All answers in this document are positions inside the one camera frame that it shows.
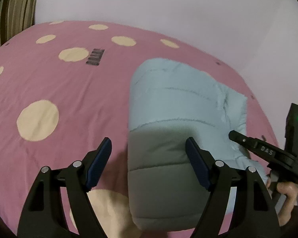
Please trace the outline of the right hand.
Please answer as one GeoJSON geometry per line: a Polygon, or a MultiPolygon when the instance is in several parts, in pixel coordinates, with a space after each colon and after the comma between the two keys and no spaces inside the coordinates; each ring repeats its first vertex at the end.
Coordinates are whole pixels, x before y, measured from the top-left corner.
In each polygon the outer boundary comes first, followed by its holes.
{"type": "Polygon", "coordinates": [[[290,221],[291,212],[297,206],[298,185],[293,182],[281,182],[277,184],[277,191],[285,197],[277,214],[279,226],[282,227],[290,221]]]}

